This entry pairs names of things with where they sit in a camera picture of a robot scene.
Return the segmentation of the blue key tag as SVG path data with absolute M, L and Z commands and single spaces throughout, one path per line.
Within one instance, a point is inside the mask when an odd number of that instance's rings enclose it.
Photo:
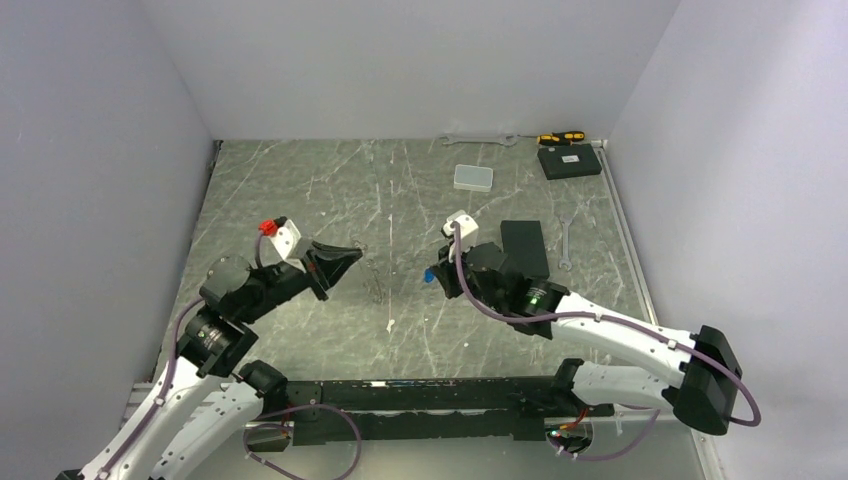
M 428 267 L 425 270 L 424 281 L 427 284 L 432 284 L 439 281 L 439 270 L 436 266 Z

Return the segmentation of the metal keyring disc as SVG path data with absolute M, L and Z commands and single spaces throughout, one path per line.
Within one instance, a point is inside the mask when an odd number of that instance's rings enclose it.
M 357 265 L 363 272 L 363 285 L 375 304 L 383 304 L 385 291 L 381 281 L 380 271 L 374 258 L 369 254 L 369 246 L 362 240 L 351 237 L 353 246 L 360 250 L 362 256 Z

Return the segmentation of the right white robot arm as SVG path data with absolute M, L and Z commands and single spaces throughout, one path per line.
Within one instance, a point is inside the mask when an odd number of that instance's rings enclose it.
M 688 427 L 724 435 L 730 425 L 756 426 L 734 416 L 736 399 L 752 397 L 726 335 L 703 325 L 697 332 L 659 327 L 602 307 L 567 287 L 523 275 L 493 243 L 454 255 L 445 246 L 426 276 L 447 298 L 464 297 L 484 315 L 516 331 L 572 340 L 622 360 L 620 366 L 568 360 L 551 388 L 557 411 L 618 403 L 671 411 Z

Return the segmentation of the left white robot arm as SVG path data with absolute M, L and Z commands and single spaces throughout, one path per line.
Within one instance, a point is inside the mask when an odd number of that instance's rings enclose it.
M 249 326 L 304 291 L 327 299 L 363 252 L 309 240 L 277 246 L 275 264 L 232 255 L 209 267 L 148 395 L 105 448 L 59 478 L 184 479 L 246 423 L 285 411 L 287 378 L 260 360 L 241 363 L 258 339 Z

